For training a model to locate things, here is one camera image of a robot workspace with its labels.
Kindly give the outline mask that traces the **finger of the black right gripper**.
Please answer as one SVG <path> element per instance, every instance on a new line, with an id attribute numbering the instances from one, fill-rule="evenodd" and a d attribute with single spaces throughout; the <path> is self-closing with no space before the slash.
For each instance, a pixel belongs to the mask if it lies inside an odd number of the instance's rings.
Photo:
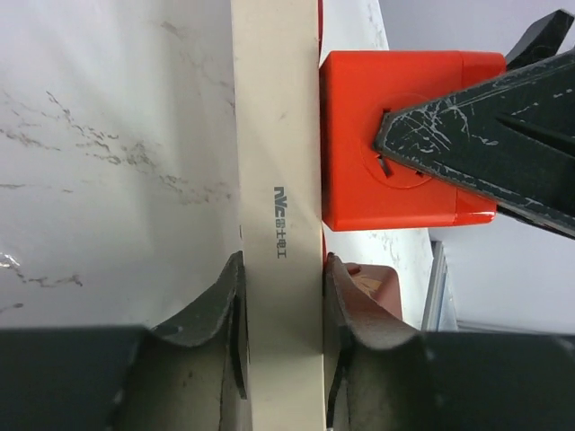
<path id="1" fill-rule="evenodd" d="M 574 15 L 558 9 L 533 22 L 505 56 L 508 70 L 555 56 L 574 23 Z"/>
<path id="2" fill-rule="evenodd" d="M 387 113 L 373 148 L 495 201 L 508 216 L 571 238 L 574 53 Z"/>

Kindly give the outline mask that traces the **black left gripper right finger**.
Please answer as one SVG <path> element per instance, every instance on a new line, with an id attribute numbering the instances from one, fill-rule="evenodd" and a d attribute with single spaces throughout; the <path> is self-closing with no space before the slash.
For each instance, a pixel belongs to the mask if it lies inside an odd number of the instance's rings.
<path id="1" fill-rule="evenodd" d="M 329 254 L 323 279 L 330 430 L 571 430 L 574 338 L 421 331 Z"/>

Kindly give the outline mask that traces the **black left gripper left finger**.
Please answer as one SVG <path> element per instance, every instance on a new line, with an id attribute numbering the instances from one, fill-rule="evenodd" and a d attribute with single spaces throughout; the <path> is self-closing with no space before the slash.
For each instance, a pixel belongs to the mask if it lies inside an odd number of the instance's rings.
<path id="1" fill-rule="evenodd" d="M 49 324 L 1 302 L 4 430 L 245 430 L 243 254 L 168 320 Z"/>

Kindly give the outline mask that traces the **bright red cube socket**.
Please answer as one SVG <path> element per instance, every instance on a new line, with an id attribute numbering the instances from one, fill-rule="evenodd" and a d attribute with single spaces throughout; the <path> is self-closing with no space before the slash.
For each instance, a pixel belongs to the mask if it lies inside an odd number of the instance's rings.
<path id="1" fill-rule="evenodd" d="M 336 232 L 487 224 L 496 203 L 441 180 L 421 158 L 469 138 L 442 115 L 454 92 L 502 74 L 501 54 L 339 50 L 320 68 L 323 220 Z"/>

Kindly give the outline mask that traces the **cream red power strip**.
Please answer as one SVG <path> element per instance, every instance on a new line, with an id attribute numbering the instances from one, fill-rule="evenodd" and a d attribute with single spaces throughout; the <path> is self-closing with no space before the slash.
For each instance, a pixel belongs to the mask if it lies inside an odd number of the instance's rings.
<path id="1" fill-rule="evenodd" d="M 322 430 L 318 4 L 231 8 L 252 426 Z"/>

